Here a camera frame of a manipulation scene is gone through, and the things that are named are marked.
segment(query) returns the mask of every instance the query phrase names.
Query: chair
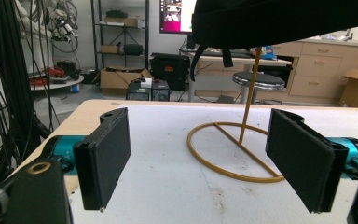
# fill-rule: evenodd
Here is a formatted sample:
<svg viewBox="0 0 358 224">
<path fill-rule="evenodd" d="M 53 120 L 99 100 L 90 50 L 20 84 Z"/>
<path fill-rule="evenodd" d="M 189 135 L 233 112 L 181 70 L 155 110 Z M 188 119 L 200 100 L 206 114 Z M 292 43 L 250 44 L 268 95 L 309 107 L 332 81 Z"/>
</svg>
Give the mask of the chair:
<svg viewBox="0 0 358 224">
<path fill-rule="evenodd" d="M 239 72 L 235 73 L 232 76 L 232 80 L 242 85 L 242 96 L 246 93 L 246 88 L 249 88 L 252 82 L 251 72 Z M 279 78 L 272 75 L 258 73 L 255 78 L 255 88 L 252 95 L 251 104 L 255 103 L 257 97 L 257 91 L 283 91 L 285 82 Z M 245 97 L 241 97 L 241 103 L 243 104 Z"/>
</svg>

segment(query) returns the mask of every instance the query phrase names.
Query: metal shelving unit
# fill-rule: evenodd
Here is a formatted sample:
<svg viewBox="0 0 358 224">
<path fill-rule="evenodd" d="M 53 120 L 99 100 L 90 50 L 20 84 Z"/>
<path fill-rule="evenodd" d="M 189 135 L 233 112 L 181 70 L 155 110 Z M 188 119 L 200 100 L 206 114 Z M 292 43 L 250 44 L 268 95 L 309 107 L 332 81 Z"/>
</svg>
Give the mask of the metal shelving unit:
<svg viewBox="0 0 358 224">
<path fill-rule="evenodd" d="M 103 21 L 103 14 L 105 13 L 106 6 L 103 6 L 103 3 L 106 2 L 110 7 L 117 8 L 137 8 L 139 10 L 145 10 L 145 17 L 143 18 L 145 23 L 145 28 L 136 28 L 130 26 L 120 26 L 120 25 L 110 25 L 101 23 Z M 106 57 L 122 57 L 124 63 L 122 65 L 127 66 L 127 62 L 131 57 L 143 57 L 144 58 L 144 67 L 148 68 L 149 65 L 149 0 L 117 0 L 117 1 L 107 1 L 107 0 L 91 0 L 91 14 L 92 14 L 92 32 L 93 32 L 93 43 L 94 43 L 94 56 L 95 56 L 95 69 L 99 70 L 105 68 Z M 140 56 L 126 55 L 124 52 L 120 53 L 106 53 L 101 52 L 102 44 L 113 43 L 114 41 L 121 38 L 121 44 L 124 46 L 127 43 L 138 44 L 141 41 L 137 41 L 132 37 L 131 33 L 142 30 L 144 32 L 143 36 L 143 47 L 144 53 Z M 104 34 L 112 34 L 114 38 L 105 40 L 106 36 Z"/>
</svg>

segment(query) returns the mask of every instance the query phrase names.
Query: round stool seat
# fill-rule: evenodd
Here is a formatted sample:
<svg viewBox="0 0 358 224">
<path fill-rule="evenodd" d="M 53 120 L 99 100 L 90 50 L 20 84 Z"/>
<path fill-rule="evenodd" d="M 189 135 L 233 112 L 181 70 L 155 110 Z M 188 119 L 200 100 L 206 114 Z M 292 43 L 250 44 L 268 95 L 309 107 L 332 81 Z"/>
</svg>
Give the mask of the round stool seat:
<svg viewBox="0 0 358 224">
<path fill-rule="evenodd" d="M 252 73 L 235 73 L 232 76 L 232 80 L 240 85 L 249 87 L 252 81 Z M 279 77 L 259 73 L 255 78 L 255 89 L 264 91 L 282 91 L 284 90 L 284 81 Z"/>
</svg>

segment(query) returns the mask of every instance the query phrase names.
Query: black cable bundle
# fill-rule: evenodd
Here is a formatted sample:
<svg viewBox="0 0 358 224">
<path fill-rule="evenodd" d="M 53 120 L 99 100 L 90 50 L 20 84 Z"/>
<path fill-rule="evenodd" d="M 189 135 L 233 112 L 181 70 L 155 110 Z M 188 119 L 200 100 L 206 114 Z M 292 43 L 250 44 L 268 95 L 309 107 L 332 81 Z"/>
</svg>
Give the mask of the black cable bundle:
<svg viewBox="0 0 358 224">
<path fill-rule="evenodd" d="M 20 165 L 40 145 L 41 138 L 51 133 L 34 112 L 15 7 L 12 0 L 0 1 L 0 79 L 3 87 L 3 93 L 0 92 L 0 183 L 13 170 L 12 158 Z"/>
</svg>

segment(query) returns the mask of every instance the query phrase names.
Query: cabinet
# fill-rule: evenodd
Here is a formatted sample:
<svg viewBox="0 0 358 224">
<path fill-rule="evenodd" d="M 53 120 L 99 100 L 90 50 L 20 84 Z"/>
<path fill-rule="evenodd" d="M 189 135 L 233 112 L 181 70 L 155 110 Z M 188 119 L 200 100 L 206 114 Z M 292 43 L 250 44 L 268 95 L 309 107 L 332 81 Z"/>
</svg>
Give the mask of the cabinet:
<svg viewBox="0 0 358 224">
<path fill-rule="evenodd" d="M 106 11 L 121 10 L 138 24 L 106 21 Z M 149 0 L 91 0 L 92 31 L 96 70 L 106 66 L 130 66 L 148 68 Z M 101 52 L 102 46 L 120 43 L 119 52 Z M 126 44 L 143 46 L 141 55 L 128 55 L 122 50 Z"/>
<path fill-rule="evenodd" d="M 347 83 L 345 73 L 358 69 L 358 42 L 299 40 L 272 46 L 276 55 L 295 57 L 285 92 L 260 92 L 259 99 L 337 104 Z"/>
</svg>

